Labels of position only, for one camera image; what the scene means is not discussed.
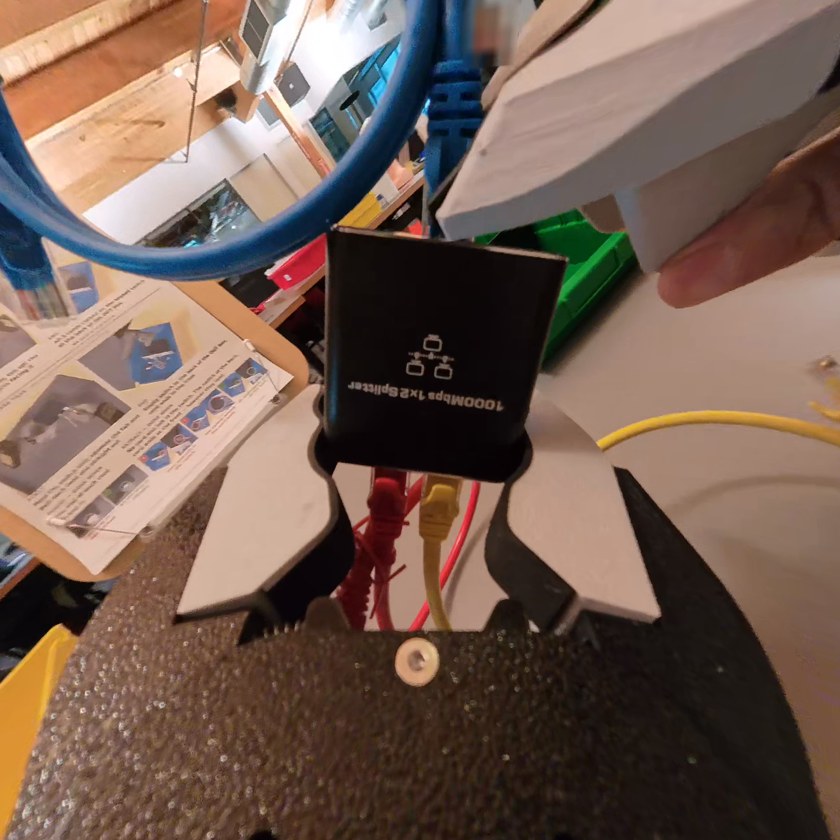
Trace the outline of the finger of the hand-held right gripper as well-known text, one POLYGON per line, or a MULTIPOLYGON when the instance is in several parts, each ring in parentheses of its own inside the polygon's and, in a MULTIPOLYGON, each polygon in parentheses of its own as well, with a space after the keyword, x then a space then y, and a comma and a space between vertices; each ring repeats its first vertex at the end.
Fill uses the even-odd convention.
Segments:
POLYGON ((523 26, 511 58, 503 67, 508 79, 531 59, 597 14, 608 1, 543 1, 523 26))
POLYGON ((580 209, 657 271, 838 109, 838 2, 608 2, 505 80, 449 239, 580 209))

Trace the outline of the green plastic bin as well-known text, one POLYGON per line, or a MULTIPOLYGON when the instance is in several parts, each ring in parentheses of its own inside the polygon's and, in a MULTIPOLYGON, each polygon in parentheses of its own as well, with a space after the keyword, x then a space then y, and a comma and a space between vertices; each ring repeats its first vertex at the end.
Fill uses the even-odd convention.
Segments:
POLYGON ((501 233, 485 234, 477 237, 476 242, 540 251, 566 259, 543 364, 549 364, 588 325, 637 268, 637 258, 626 233, 603 233, 577 210, 501 233))

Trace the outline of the black ethernet splitter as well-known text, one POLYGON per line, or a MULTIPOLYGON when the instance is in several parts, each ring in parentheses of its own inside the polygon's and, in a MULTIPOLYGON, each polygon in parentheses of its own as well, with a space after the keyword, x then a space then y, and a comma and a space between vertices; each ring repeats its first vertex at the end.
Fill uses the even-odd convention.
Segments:
POLYGON ((335 227, 322 438, 339 462, 500 483, 566 273, 561 255, 335 227))

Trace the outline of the red plastic bin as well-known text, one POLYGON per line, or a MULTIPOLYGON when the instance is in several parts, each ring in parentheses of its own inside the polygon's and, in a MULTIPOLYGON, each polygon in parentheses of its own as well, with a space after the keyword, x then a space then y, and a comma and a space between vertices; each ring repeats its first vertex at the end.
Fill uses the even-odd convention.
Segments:
POLYGON ((279 259, 265 275, 280 291, 288 292, 317 274, 326 265, 327 235, 313 239, 292 254, 279 259))

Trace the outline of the person's right hand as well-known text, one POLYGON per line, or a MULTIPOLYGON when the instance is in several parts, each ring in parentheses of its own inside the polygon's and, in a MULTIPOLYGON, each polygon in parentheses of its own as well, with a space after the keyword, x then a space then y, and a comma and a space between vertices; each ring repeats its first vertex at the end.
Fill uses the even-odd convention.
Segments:
POLYGON ((792 266, 838 240, 838 147, 787 162, 659 271, 658 294, 690 308, 792 266))

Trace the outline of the yellow plastic bin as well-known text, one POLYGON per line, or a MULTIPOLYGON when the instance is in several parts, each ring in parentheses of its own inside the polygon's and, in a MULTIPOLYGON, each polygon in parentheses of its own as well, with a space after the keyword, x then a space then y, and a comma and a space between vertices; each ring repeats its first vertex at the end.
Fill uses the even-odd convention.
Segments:
POLYGON ((77 636, 53 626, 1 684, 1 792, 14 795, 24 778, 40 725, 77 636))

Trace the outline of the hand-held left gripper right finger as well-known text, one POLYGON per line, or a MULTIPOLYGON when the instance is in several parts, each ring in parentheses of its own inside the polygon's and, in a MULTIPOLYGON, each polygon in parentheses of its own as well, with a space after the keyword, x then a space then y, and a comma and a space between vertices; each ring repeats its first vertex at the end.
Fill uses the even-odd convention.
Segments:
POLYGON ((550 401, 533 401, 530 450, 504 485, 486 536, 486 567, 541 633, 582 613, 642 623, 661 615, 610 461, 550 401))

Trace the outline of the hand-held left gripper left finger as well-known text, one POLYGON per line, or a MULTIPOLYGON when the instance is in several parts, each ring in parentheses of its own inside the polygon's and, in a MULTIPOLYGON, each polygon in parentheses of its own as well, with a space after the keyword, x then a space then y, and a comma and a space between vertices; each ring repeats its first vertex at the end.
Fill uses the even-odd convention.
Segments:
POLYGON ((318 461, 318 401, 291 401, 227 463, 182 598, 180 620, 247 611, 301 623, 354 562, 354 536, 332 477, 318 461))

